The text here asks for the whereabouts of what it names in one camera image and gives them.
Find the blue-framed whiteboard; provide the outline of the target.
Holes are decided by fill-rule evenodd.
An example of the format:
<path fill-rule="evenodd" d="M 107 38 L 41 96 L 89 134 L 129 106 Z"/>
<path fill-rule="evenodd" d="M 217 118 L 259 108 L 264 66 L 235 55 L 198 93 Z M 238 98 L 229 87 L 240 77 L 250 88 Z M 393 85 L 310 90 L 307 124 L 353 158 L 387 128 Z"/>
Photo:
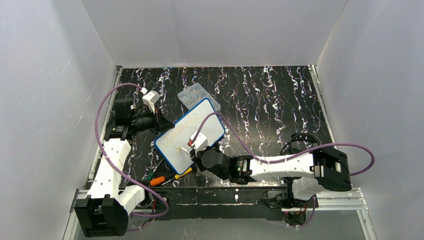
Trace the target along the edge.
<path fill-rule="evenodd" d="M 178 119 L 174 128 L 155 139 L 154 144 L 157 150 L 177 174 L 184 173 L 193 163 L 190 155 L 181 148 L 190 148 L 188 146 L 190 136 L 198 130 L 206 116 L 214 112 L 211 101 L 204 98 Z M 207 119 L 200 133 L 207 137 L 208 144 L 212 146 L 225 135 L 226 129 L 218 116 L 212 115 Z"/>

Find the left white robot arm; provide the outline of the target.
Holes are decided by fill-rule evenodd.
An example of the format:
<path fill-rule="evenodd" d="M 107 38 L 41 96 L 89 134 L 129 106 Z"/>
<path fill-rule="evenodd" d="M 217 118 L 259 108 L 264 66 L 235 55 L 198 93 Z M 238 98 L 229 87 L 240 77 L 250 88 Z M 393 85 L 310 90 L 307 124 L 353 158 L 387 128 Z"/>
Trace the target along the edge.
<path fill-rule="evenodd" d="M 85 198 L 75 203 L 75 213 L 85 237 L 123 236 L 127 232 L 129 215 L 145 200 L 146 190 L 132 184 L 120 190 L 125 162 L 132 142 L 146 130 L 160 135 L 175 125 L 167 120 L 154 99 L 143 99 L 144 109 L 131 98 L 114 102 L 114 114 L 107 122 L 102 158 L 93 184 Z"/>

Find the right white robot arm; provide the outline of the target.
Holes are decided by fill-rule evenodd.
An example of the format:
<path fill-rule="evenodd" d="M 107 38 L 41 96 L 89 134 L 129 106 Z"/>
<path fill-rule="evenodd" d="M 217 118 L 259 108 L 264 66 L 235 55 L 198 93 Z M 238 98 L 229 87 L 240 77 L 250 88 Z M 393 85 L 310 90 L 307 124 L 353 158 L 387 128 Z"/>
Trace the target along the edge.
<path fill-rule="evenodd" d="M 209 171 L 222 180 L 238 185 L 291 178 L 287 197 L 307 201 L 324 190 L 348 192 L 352 189 L 347 155 L 333 147 L 314 148 L 301 155 L 286 155 L 282 160 L 250 155 L 228 156 L 216 147 L 192 149 L 190 159 L 200 171 Z"/>

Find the clear plastic organizer box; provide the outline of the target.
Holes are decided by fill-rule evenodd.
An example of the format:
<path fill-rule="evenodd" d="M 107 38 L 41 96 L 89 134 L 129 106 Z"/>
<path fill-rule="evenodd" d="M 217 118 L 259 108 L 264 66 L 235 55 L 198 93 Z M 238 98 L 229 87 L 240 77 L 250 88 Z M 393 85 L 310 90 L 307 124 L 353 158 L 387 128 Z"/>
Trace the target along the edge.
<path fill-rule="evenodd" d="M 188 109 L 194 108 L 203 99 L 208 99 L 216 112 L 219 112 L 221 105 L 215 100 L 198 82 L 186 87 L 177 94 L 178 99 Z"/>

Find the yellow-handled screwdriver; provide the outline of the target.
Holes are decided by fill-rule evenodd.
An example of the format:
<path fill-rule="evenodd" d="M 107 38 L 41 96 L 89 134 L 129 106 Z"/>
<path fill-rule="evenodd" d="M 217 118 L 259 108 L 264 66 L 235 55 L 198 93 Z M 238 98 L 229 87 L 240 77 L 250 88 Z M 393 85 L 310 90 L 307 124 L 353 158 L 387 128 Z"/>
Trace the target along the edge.
<path fill-rule="evenodd" d="M 187 174 L 189 174 L 190 172 L 193 171 L 192 167 L 189 167 L 185 172 L 181 173 L 181 174 L 175 174 L 175 175 L 171 175 L 169 177 L 166 178 L 166 181 L 164 183 L 162 183 L 161 185 L 164 186 L 167 183 L 171 182 L 171 181 L 175 181 L 175 180 L 179 180 L 181 178 L 183 178 L 184 176 L 186 176 Z"/>

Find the green-handled screwdriver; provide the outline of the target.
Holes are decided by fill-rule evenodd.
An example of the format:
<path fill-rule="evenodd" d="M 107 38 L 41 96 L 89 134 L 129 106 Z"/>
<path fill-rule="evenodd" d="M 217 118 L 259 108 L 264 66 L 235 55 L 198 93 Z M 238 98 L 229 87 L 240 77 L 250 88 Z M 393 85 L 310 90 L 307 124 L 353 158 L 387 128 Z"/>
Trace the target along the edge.
<path fill-rule="evenodd" d="M 157 169 L 159 168 L 159 166 L 162 164 L 163 159 L 157 164 L 157 166 L 146 176 L 145 180 L 146 181 L 151 181 L 154 177 L 155 177 L 155 173 L 157 171 Z"/>

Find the orange-handled screwdriver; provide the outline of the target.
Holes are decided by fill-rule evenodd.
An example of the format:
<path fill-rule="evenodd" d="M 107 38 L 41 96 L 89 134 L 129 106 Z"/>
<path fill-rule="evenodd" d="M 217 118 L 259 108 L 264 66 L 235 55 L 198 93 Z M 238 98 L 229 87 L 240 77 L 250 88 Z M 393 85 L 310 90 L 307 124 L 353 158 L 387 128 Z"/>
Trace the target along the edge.
<path fill-rule="evenodd" d="M 166 183 L 169 183 L 170 181 L 177 180 L 179 178 L 180 178 L 179 174 L 173 174 L 173 175 L 169 175 L 169 176 L 159 176 L 159 177 L 152 179 L 149 182 L 149 185 L 151 187 L 162 186 Z"/>

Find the aluminium frame rail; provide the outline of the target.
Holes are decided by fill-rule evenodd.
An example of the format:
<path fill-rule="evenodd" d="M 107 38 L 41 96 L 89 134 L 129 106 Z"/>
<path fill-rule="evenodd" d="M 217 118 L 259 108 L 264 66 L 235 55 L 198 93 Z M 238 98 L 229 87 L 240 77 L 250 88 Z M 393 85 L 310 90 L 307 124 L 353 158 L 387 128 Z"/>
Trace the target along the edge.
<path fill-rule="evenodd" d="M 271 211 L 260 200 L 267 188 L 191 188 L 194 196 L 188 199 L 183 190 L 159 191 L 170 201 L 170 211 L 163 220 L 176 219 L 269 219 L 278 221 L 280 214 Z M 360 188 L 348 192 L 322 191 L 314 202 L 309 201 L 311 211 L 368 211 Z"/>

